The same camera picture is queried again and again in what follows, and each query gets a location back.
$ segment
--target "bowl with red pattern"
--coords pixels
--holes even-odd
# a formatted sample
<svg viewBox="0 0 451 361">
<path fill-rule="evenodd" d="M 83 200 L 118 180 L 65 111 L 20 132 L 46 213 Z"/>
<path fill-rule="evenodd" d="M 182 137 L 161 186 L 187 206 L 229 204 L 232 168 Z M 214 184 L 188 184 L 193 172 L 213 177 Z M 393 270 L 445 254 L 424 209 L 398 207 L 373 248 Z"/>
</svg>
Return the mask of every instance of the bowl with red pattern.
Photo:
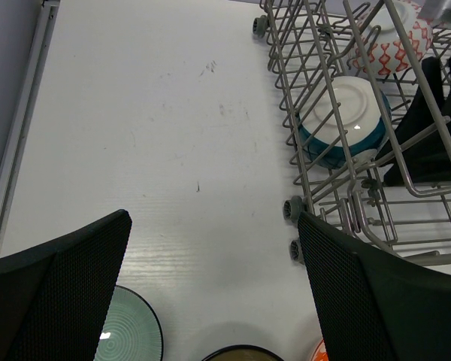
<svg viewBox="0 0 451 361">
<path fill-rule="evenodd" d="M 433 40 L 433 30 L 430 23 L 426 20 L 418 19 L 418 14 L 422 6 L 411 0 L 393 0 L 396 11 L 406 30 L 407 37 L 413 45 L 416 58 L 421 60 L 431 47 Z M 369 11 L 362 14 L 358 20 L 357 25 L 360 27 L 372 11 L 372 6 Z M 376 40 L 377 28 L 380 26 L 380 32 Z M 381 7 L 371 23 L 366 27 L 362 33 L 362 41 L 365 44 L 366 50 L 371 47 L 371 52 L 368 57 L 368 62 L 376 76 L 385 77 L 400 71 L 407 70 L 411 67 L 410 60 L 407 58 L 404 45 L 401 43 L 398 32 L 391 20 L 389 12 L 385 5 Z M 364 62 L 360 57 L 360 52 L 357 44 L 348 53 L 350 64 L 357 69 L 362 69 L 365 72 Z"/>
<path fill-rule="evenodd" d="M 310 356 L 310 361 L 329 361 L 328 354 L 325 351 L 324 340 L 318 343 Z"/>
</svg>

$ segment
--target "rack wheel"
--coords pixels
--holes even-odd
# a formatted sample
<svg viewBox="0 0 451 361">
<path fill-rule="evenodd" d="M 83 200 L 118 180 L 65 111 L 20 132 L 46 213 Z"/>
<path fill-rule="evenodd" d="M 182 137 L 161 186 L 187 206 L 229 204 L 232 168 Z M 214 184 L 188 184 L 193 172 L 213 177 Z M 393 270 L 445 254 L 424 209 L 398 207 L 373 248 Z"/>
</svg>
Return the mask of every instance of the rack wheel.
<svg viewBox="0 0 451 361">
<path fill-rule="evenodd" d="M 262 15 L 254 19 L 253 23 L 253 34 L 257 35 L 259 38 L 264 38 L 265 31 L 269 27 L 269 21 L 267 15 Z"/>
<path fill-rule="evenodd" d="M 292 241 L 289 245 L 289 254 L 294 262 L 304 265 L 304 257 L 302 256 L 301 246 L 299 240 Z"/>
<path fill-rule="evenodd" d="M 284 202 L 283 216 L 285 220 L 297 223 L 302 211 L 305 209 L 301 197 L 293 196 L 289 201 Z"/>
</svg>

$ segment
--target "plate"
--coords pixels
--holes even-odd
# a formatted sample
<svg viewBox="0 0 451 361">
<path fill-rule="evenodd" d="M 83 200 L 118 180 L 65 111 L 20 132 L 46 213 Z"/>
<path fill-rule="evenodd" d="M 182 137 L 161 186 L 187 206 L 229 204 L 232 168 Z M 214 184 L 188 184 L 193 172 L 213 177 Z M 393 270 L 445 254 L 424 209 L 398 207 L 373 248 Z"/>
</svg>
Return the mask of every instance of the plate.
<svg viewBox="0 0 451 361">
<path fill-rule="evenodd" d="M 95 361 L 161 361 L 162 329 L 156 313 L 137 293 L 115 286 Z"/>
<path fill-rule="evenodd" d="M 218 350 L 202 361 L 283 361 L 283 359 L 264 348 L 238 344 Z"/>
</svg>

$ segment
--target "white surface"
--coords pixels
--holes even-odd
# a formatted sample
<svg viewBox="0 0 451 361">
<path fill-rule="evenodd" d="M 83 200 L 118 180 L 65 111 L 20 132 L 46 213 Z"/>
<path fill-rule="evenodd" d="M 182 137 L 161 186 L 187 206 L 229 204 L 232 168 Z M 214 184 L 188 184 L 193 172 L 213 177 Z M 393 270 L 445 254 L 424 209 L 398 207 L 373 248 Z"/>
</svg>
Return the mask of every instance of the white surface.
<svg viewBox="0 0 451 361">
<path fill-rule="evenodd" d="M 347 130 L 347 143 L 349 146 L 358 144 L 376 129 L 381 118 L 371 84 L 360 77 L 336 77 L 333 86 L 336 102 L 341 104 L 339 112 L 344 129 Z M 303 107 L 304 113 L 310 110 L 324 88 L 325 81 L 323 80 L 310 96 L 310 101 Z M 331 98 L 326 91 L 302 124 L 312 134 L 331 111 Z M 337 121 L 333 115 L 314 135 L 314 138 L 331 144 L 338 136 Z"/>
<path fill-rule="evenodd" d="M 165 360 L 248 343 L 290 361 L 319 339 L 282 220 L 288 165 L 257 5 L 61 3 L 8 225 L 6 256 L 118 208 L 119 284 L 156 310 Z"/>
</svg>

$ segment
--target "wire rack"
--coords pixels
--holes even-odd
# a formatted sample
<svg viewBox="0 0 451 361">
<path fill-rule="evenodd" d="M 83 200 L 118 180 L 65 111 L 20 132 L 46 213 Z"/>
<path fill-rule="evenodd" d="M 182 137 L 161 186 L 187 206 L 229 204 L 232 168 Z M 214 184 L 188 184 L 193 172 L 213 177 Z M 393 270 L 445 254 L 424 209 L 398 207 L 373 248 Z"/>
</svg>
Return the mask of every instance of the wire rack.
<svg viewBox="0 0 451 361">
<path fill-rule="evenodd" d="M 344 232 L 411 262 L 451 264 L 451 183 L 414 184 L 403 157 L 407 148 L 432 132 L 439 132 L 451 161 L 451 136 L 446 127 L 449 119 L 441 115 L 392 0 L 380 0 L 375 5 L 364 3 L 355 9 L 344 0 L 345 16 L 329 14 L 326 2 L 261 0 L 266 15 L 256 18 L 253 24 L 254 32 L 265 35 L 270 46 L 268 70 L 277 76 L 274 85 L 282 91 L 279 101 L 279 108 L 284 112 L 282 125 L 290 131 L 286 144 L 293 149 L 289 163 L 298 169 L 293 182 L 302 190 L 301 197 L 285 203 L 285 218 L 294 221 L 300 210 L 305 209 Z M 360 69 L 351 67 L 354 58 L 348 59 L 347 54 L 356 46 L 359 57 L 368 58 L 381 29 L 376 26 L 369 31 L 367 26 L 382 6 L 389 11 L 411 67 L 377 79 L 368 62 L 363 62 Z M 451 57 L 451 29 L 444 24 L 434 27 L 434 40 L 427 56 L 441 58 L 447 94 L 450 77 L 445 64 Z M 343 75 L 355 75 L 371 82 L 392 145 L 392 151 L 381 159 L 364 160 L 349 152 L 347 132 L 339 112 L 341 104 L 334 101 L 332 88 L 334 79 Z M 329 147 L 311 162 L 303 149 L 312 137 L 301 141 L 299 136 L 301 119 L 316 104 L 311 97 L 317 94 L 318 86 L 323 89 L 319 88 L 317 101 L 328 92 L 332 110 L 316 131 L 334 116 L 338 137 L 330 147 L 342 146 L 346 158 L 345 164 L 335 170 L 317 165 Z M 428 102 L 434 124 L 399 144 L 394 129 L 406 114 L 418 86 Z M 391 116 L 381 91 L 389 100 Z M 385 171 L 381 166 L 393 157 L 401 170 L 403 187 L 383 185 Z M 294 242 L 291 250 L 297 259 L 298 248 Z"/>
</svg>

